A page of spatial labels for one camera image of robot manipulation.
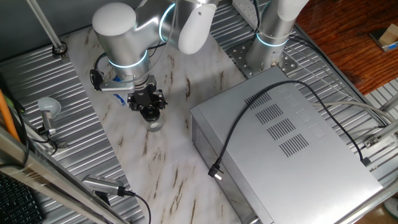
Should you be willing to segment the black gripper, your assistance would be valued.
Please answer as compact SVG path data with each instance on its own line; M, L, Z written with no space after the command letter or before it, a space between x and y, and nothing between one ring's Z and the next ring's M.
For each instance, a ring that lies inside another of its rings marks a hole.
M127 96L129 108L138 111L142 107L154 106L159 110L164 110L168 103L165 100L163 91L157 90L156 80L153 75L149 75L147 85L141 90L136 90L132 95Z

